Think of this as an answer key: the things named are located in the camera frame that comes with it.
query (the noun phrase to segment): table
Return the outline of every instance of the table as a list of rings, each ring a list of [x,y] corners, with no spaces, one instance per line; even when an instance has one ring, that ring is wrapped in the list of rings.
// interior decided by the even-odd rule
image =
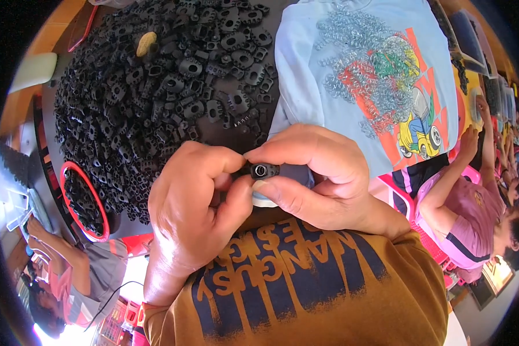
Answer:
[[[469,127],[469,125],[474,125],[479,131],[483,129],[483,122],[480,121],[476,123],[473,121],[473,117],[471,116],[471,107],[469,104],[471,103],[471,91],[481,86],[479,74],[473,71],[466,70],[465,75],[469,79],[469,83],[467,83],[467,95],[465,95],[460,86],[461,83],[459,81],[459,75],[456,67],[454,70],[454,80],[456,82],[456,89],[458,94],[458,111],[459,111],[459,131],[458,131],[458,140],[461,138],[465,130]]]
[[[251,2],[253,4],[259,3],[259,0]],[[270,14],[264,18],[262,26],[271,32],[273,37],[275,37],[275,33],[277,32],[278,26],[281,22],[281,16],[284,8],[290,4],[296,3],[296,0],[263,0],[261,2],[270,7]],[[79,15],[72,23],[69,24],[54,46],[52,51],[58,54],[58,62],[56,65],[56,72],[54,73],[52,79],[59,80],[65,67],[68,65],[72,54],[68,53],[67,50],[83,35],[84,28],[88,18],[90,17],[92,8],[93,6],[89,3],[85,4]],[[102,22],[104,15],[113,11],[115,11],[115,9],[106,6],[100,6],[95,15],[92,27],[94,28],[99,25]],[[274,45],[271,45],[269,48],[269,53],[264,60],[265,62],[274,64],[273,50]],[[218,84],[216,84],[216,88],[222,91],[229,91],[231,89],[235,89],[237,85],[238,82],[236,81],[233,83],[219,81]],[[59,181],[60,168],[65,160],[63,155],[60,153],[60,145],[55,141],[55,137],[57,135],[55,127],[56,121],[54,116],[54,98],[56,89],[56,87],[50,87],[48,85],[42,86],[42,119],[44,121],[45,136],[48,143],[48,152],[50,154],[54,172],[56,173]],[[270,94],[274,100],[278,100],[279,89],[277,83],[275,83],[271,88]],[[272,117],[276,105],[276,102],[272,102],[269,105],[267,114],[270,117]],[[237,128],[223,129],[220,122],[211,124],[206,118],[202,118],[198,124],[203,140],[209,144],[226,146],[240,153],[245,153],[253,149],[253,137],[241,134]],[[268,132],[268,130],[268,127],[263,128],[264,132]],[[289,217],[289,215],[281,211],[279,208],[255,208],[254,213],[248,220],[246,220],[241,228],[248,227],[247,229],[249,229],[250,227],[259,227],[265,225],[266,220],[277,222],[287,217]],[[117,227],[117,230],[115,233],[111,234],[110,239],[124,238],[127,236],[147,234],[152,232],[151,225],[141,224],[138,220],[129,220],[126,211],[124,211],[114,220],[114,224],[115,226],[111,228],[115,229]]]

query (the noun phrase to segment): pink shirt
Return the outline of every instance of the pink shirt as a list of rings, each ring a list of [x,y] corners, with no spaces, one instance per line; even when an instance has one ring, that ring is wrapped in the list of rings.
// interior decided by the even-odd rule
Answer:
[[[54,297],[56,297],[58,301],[62,302],[64,319],[70,324],[67,316],[69,316],[72,305],[72,301],[69,299],[69,292],[71,291],[71,274],[73,272],[73,267],[70,266],[67,262],[65,265],[65,272],[63,272],[63,274],[58,277],[58,275],[53,272],[54,260],[51,259],[49,261],[48,284],[50,285]]]
[[[419,203],[447,168],[426,181],[415,199]],[[440,241],[416,208],[415,222],[460,268],[471,270],[490,260],[494,225],[504,214],[505,204],[494,181],[483,187],[460,177],[452,187],[444,205],[458,215],[448,236]]]

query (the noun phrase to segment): wall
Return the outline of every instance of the wall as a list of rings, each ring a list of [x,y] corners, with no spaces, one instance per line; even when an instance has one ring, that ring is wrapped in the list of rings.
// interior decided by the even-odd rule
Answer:
[[[492,336],[505,312],[512,303],[519,288],[519,271],[512,281],[504,288],[501,294],[494,298],[482,311],[479,311],[477,302],[473,296],[468,295],[455,308],[465,336],[471,337],[471,345],[486,345],[486,341]]]
[[[44,23],[26,54],[52,52],[56,42],[85,2],[86,0],[63,0]],[[20,124],[25,122],[31,98],[41,89],[40,85],[35,85],[7,96],[0,122],[0,136],[13,133]]]

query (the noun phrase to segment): hand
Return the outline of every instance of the hand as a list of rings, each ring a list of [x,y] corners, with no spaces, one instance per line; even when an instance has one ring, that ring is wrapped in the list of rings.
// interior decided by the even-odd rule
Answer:
[[[252,212],[252,179],[232,182],[246,160],[225,147],[185,142],[152,185],[150,221],[161,267],[185,277],[208,264]],[[227,191],[219,203],[219,191]]]
[[[469,125],[462,135],[461,142],[459,143],[458,157],[462,157],[467,162],[471,162],[477,154],[479,144],[479,131]]]
[[[490,120],[490,108],[488,107],[488,103],[486,103],[484,96],[477,95],[476,103],[483,121],[486,122],[487,120]]]
[[[35,239],[39,239],[42,232],[46,232],[41,223],[31,215],[27,221],[27,233]]]
[[[283,176],[258,181],[253,189],[319,229],[361,231],[358,224],[369,215],[369,169],[353,140],[319,126],[296,124],[245,157],[251,163],[308,165],[327,178],[312,190]]]

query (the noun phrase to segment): black cable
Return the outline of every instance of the black cable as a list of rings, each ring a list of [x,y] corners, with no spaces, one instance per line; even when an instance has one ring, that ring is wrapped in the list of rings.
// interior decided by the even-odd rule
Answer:
[[[120,287],[117,287],[116,290],[113,291],[113,293],[110,296],[110,298],[108,299],[108,301],[106,301],[104,306],[100,309],[100,311],[98,311],[96,313],[96,315],[94,315],[94,318],[92,319],[92,321],[90,321],[89,326],[85,330],[83,330],[83,333],[86,332],[92,326],[92,323],[94,323],[94,320],[96,320],[96,317],[98,317],[98,315],[100,315],[100,313],[104,310],[104,308],[106,308],[106,306],[108,306],[108,303],[112,300],[113,295],[116,294],[116,292],[119,291],[121,289],[121,287],[124,287],[126,284],[131,283],[131,282],[137,283],[137,284],[141,285],[142,287],[144,287],[144,285],[138,281],[127,281],[126,283],[122,284]]]

